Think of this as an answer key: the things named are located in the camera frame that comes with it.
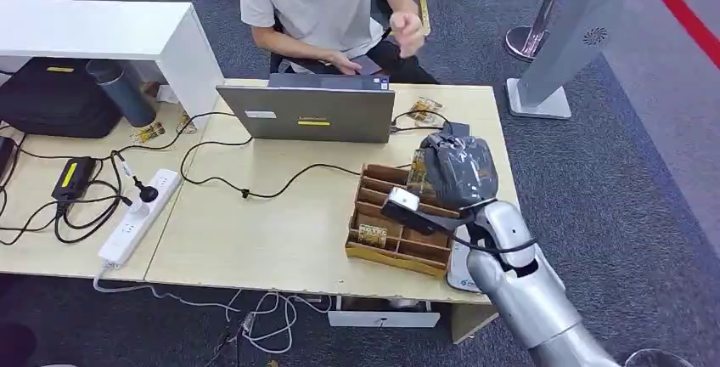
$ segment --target white power strip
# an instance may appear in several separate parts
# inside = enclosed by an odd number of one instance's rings
[[[140,200],[132,203],[125,217],[100,248],[100,257],[116,267],[124,264],[179,185],[180,176],[177,172],[167,169],[158,170],[148,183],[148,186],[158,190],[157,198],[150,203],[143,203]]]

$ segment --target red rope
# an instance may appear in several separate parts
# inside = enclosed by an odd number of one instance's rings
[[[662,0],[684,29],[702,49],[715,66],[720,69],[720,40],[717,40],[700,18],[693,13],[684,0]]]

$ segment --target metal stand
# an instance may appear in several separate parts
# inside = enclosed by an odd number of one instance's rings
[[[538,16],[542,23],[538,24],[536,20],[533,31],[543,31],[543,23],[547,22],[543,11],[553,2],[545,0]],[[567,0],[554,24],[552,37],[536,37],[531,33],[526,47],[537,53],[537,57],[519,80],[507,81],[510,113],[537,118],[570,118],[570,106],[562,86],[597,57],[610,41],[623,6],[624,0]],[[543,39],[543,51],[538,53],[537,47]]]
[[[505,49],[515,58],[523,61],[533,61],[535,55],[548,39],[549,31],[545,30],[550,21],[550,13],[555,6],[556,0],[543,0],[540,12],[532,27],[521,25],[510,29],[505,34]]]
[[[505,83],[510,101],[510,113],[515,116],[534,116],[536,118],[570,119],[570,105],[567,103],[565,89],[560,87],[551,93],[537,106],[528,106],[522,103],[518,90],[517,78],[509,78]]]

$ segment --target desk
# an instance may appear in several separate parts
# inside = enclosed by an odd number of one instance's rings
[[[231,85],[262,81],[226,80]],[[498,109],[490,87],[393,85],[394,114],[418,97],[445,105],[449,119],[470,124],[490,145],[500,177],[498,198],[517,203]],[[229,111],[224,101],[217,110]],[[402,118],[401,125],[411,125]],[[360,171],[363,163],[403,165],[427,135],[410,131],[388,144],[254,140],[244,147],[208,145],[194,158],[188,176],[219,176],[240,187],[271,194],[312,163]],[[203,140],[240,142],[249,137],[231,116],[213,116]],[[183,187],[145,279],[149,282],[208,285],[263,291],[401,297],[463,303],[453,310],[453,339],[463,340],[492,320],[486,296],[450,288],[444,280],[392,268],[344,251],[357,177],[331,169],[307,172],[272,200],[250,198],[215,182]]]
[[[150,146],[162,146],[169,143],[176,134],[176,125],[183,113],[179,105],[161,105],[158,120],[162,122],[166,133],[148,142],[147,145]],[[13,129],[5,129],[0,134],[3,136],[12,134],[13,138],[19,141],[21,134],[13,133],[13,131]],[[103,139],[29,135],[23,144],[23,150],[39,155],[105,157],[111,150],[132,144],[130,138],[132,132],[132,127],[123,119],[113,132]],[[197,143],[200,136],[200,133],[183,135],[176,145],[167,151],[128,150],[123,153],[123,156],[138,177],[147,182],[159,168],[178,170],[185,151],[192,144]],[[39,206],[52,201],[50,193],[66,162],[66,159],[41,160],[21,154],[17,170],[8,185],[8,206],[0,218],[0,224],[4,227],[20,227]],[[115,184],[115,174],[109,161],[105,162],[104,170],[99,178]],[[137,191],[132,186],[132,180],[126,178],[122,172],[121,178],[123,179],[123,194],[133,199],[136,198]],[[112,191],[95,185],[88,190],[85,198],[92,199],[107,195],[112,195]],[[176,198],[177,193],[155,220],[153,227],[145,235],[130,260],[121,269],[109,273],[109,278],[143,280]],[[70,211],[70,218],[73,223],[85,223],[101,213],[109,203],[109,201],[103,201],[93,204],[76,204]],[[24,233],[15,245],[0,246],[0,272],[92,278],[103,266],[103,261],[98,257],[100,246],[110,236],[125,211],[126,207],[120,205],[113,217],[94,235],[74,245],[59,242],[53,234],[52,226],[42,232]],[[37,216],[31,227],[39,227],[47,223],[53,218],[54,213],[54,206],[48,207]],[[64,225],[60,226],[60,233],[66,238],[76,238],[86,232],[87,230],[70,230]],[[12,240],[16,235],[16,231],[0,231],[0,238],[5,241]]]

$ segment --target black glove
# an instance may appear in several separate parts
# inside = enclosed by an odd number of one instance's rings
[[[460,209],[495,198],[498,173],[484,140],[433,133],[420,148],[428,179],[442,204]]]

